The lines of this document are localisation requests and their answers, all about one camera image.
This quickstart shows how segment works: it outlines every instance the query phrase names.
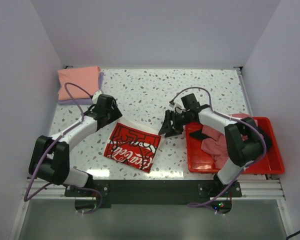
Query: purple folded cloth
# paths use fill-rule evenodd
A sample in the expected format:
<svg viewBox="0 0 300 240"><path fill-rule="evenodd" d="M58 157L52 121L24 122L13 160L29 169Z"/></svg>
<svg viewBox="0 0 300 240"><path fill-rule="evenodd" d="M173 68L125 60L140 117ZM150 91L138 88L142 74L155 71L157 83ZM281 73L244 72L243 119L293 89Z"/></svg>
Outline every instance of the purple folded cloth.
<svg viewBox="0 0 300 240"><path fill-rule="evenodd" d="M99 89L101 90L101 86L102 86L102 82L104 80L104 75L105 73L104 72L100 72L99 73L99 77L98 77L98 86L99 86ZM78 98L76 99L77 103L79 105L92 105L93 102L92 102L92 99L89 97L89 98ZM58 100L58 104L59 105L75 105L74 101L72 101L71 99L70 100Z"/></svg>

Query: speckled tabletop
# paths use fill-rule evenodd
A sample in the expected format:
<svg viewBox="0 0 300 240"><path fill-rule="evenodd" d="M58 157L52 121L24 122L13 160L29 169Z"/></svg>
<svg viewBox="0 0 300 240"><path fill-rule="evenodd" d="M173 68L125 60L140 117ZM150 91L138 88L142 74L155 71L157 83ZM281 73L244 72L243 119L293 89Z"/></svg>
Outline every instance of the speckled tabletop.
<svg viewBox="0 0 300 240"><path fill-rule="evenodd" d="M235 70L199 69L103 69L103 93L114 96L124 117L159 131L169 101L187 87L210 91L214 109L226 114L248 113L240 81ZM203 91L195 93L201 104L209 103ZM70 126L80 117L75 105L56 107L50 135ZM70 153L70 166L88 172L95 179L111 180L206 180L212 174L188 170L185 133L168 138L153 160L150 173L102 156L111 129L104 127L88 136ZM241 180L265 179L263 175L242 175Z"/></svg>

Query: cloth in bin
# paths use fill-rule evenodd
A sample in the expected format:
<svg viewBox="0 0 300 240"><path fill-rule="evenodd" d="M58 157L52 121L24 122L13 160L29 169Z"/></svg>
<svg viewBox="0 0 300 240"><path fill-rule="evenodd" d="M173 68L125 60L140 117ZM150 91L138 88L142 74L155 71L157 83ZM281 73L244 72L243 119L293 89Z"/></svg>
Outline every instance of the cloth in bin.
<svg viewBox="0 0 300 240"><path fill-rule="evenodd" d="M149 173L162 141L158 131L124 117L116 122L103 155Z"/></svg>
<svg viewBox="0 0 300 240"><path fill-rule="evenodd" d="M100 91L102 91L101 86L102 86L102 82L104 81L104 75L105 75L105 73L102 71L99 73L98 87L99 87ZM76 99L76 101L79 105L92 105L93 104L92 99L89 96L87 96L87 97L88 98ZM71 99L70 100L59 100L58 104L59 105L75 105L74 101L72 101Z"/></svg>
<svg viewBox="0 0 300 240"><path fill-rule="evenodd" d="M59 81L61 85L58 93L58 100L64 101L71 99L66 92L65 83L76 84L85 89L90 95L93 95L101 87L99 87L98 83L100 71L101 69L99 66L67 68L58 70ZM89 98L89 96L87 96L84 91L75 86L69 85L68 89L75 99Z"/></svg>
<svg viewBox="0 0 300 240"><path fill-rule="evenodd" d="M245 113L231 114L231 116L240 119L251 117ZM222 169L229 158L225 135L207 125L203 125L202 133L210 138L206 138L202 141L201 149L213 157L216 169Z"/></svg>

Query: red plastic bin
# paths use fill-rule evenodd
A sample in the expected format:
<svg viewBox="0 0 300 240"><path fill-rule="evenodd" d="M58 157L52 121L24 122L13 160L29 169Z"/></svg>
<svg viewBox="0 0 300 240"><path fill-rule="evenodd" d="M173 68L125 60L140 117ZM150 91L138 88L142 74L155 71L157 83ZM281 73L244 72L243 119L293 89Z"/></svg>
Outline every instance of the red plastic bin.
<svg viewBox="0 0 300 240"><path fill-rule="evenodd" d="M285 167L279 152L278 144L270 120L266 117L254 117L263 131L271 138L272 147L265 157L258 163L250 166L245 174L283 174ZM190 172L214 174L219 171L215 167L212 156L201 150L202 140L190 137L189 134L202 129L199 123L190 123L185 126L188 168Z"/></svg>

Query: white wall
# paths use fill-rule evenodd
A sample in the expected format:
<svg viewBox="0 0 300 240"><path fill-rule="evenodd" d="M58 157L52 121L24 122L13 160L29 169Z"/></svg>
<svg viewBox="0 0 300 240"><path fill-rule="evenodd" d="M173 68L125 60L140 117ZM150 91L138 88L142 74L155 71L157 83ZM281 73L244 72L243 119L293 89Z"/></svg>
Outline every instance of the white wall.
<svg viewBox="0 0 300 240"><path fill-rule="evenodd" d="M295 230L300 229L300 0L282 0L243 78L255 115L270 118L284 160L280 177Z"/></svg>
<svg viewBox="0 0 300 240"><path fill-rule="evenodd" d="M66 65L243 66L280 0L32 0Z"/></svg>
<svg viewBox="0 0 300 240"><path fill-rule="evenodd" d="M11 232L37 137L47 134L62 64L29 0L0 0L0 240Z"/></svg>

